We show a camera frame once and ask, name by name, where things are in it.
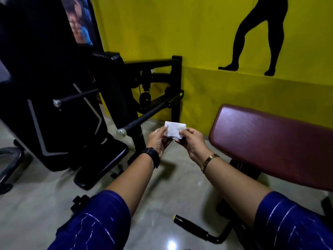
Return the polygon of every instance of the bracelet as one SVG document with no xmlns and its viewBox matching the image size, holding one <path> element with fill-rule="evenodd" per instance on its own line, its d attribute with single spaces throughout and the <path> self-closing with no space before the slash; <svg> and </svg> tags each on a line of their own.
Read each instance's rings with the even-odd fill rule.
<svg viewBox="0 0 333 250">
<path fill-rule="evenodd" d="M 207 158 L 207 160 L 205 160 L 205 162 L 202 164 L 202 166 L 200 167 L 201 168 L 201 171 L 203 172 L 203 173 L 205 173 L 205 170 L 206 170 L 206 166 L 207 166 L 207 164 L 212 160 L 212 159 L 214 159 L 215 157 L 219 157 L 219 155 L 217 155 L 217 154 L 213 154 L 213 155 L 210 155 L 208 158 Z"/>
</svg>

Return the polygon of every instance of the floor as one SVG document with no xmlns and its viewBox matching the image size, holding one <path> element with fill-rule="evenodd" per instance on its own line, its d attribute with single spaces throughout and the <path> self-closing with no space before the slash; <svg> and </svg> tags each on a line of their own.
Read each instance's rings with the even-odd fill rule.
<svg viewBox="0 0 333 250">
<path fill-rule="evenodd" d="M 108 130 L 115 134 L 116 127 L 106 117 Z M 142 125 L 144 136 L 161 126 L 163 122 L 151 120 Z M 11 146 L 13 137 L 0 123 L 0 147 Z M 130 138 L 123 142 L 134 149 Z M 230 159 L 207 145 L 222 158 Z M 0 157 L 0 169 L 8 158 Z M 55 238 L 58 227 L 71 216 L 72 200 L 77 195 L 92 196 L 111 182 L 107 174 L 93 189 L 84 191 L 73 182 L 74 172 L 50 172 L 37 159 L 22 172 L 18 170 L 10 179 L 16 181 L 13 189 L 0 196 L 0 242 L 3 250 L 47 249 Z M 260 181 L 273 190 L 285 194 L 302 206 L 322 214 L 320 200 L 327 193 L 288 183 L 262 174 Z M 131 223 L 131 232 L 125 250 L 210 250 L 242 249 L 232 232 L 221 245 L 201 240 L 173 223 L 173 216 L 179 214 L 209 231 L 219 235 L 226 220 L 215 211 L 220 201 L 199 167 L 192 162 L 185 149 L 172 142 L 162 158 L 160 167 L 142 198 Z"/>
</svg>

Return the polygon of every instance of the maroon bench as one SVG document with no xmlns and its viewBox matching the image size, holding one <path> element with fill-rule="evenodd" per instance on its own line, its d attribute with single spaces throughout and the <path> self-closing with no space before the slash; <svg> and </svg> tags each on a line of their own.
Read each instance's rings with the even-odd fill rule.
<svg viewBox="0 0 333 250">
<path fill-rule="evenodd" d="M 211 144 L 232 159 L 300 185 L 333 191 L 333 130 L 224 104 Z"/>
</svg>

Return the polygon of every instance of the black wristwatch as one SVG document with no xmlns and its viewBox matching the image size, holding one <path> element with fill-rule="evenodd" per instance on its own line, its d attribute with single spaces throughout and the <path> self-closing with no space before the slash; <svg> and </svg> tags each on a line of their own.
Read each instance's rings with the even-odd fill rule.
<svg viewBox="0 0 333 250">
<path fill-rule="evenodd" d="M 160 157 L 156 150 L 152 147 L 146 147 L 141 153 L 148 154 L 154 163 L 154 168 L 158 168 L 160 164 Z"/>
</svg>

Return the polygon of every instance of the person's right hand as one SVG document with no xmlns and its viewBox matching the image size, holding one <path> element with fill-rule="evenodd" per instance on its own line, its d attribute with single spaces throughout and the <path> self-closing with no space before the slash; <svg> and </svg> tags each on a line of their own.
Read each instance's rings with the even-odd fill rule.
<svg viewBox="0 0 333 250">
<path fill-rule="evenodd" d="M 189 157 L 199 166 L 212 154 L 212 151 L 206 146 L 203 134 L 193 128 L 179 131 L 184 137 L 179 140 L 175 139 L 176 143 L 186 148 Z"/>
</svg>

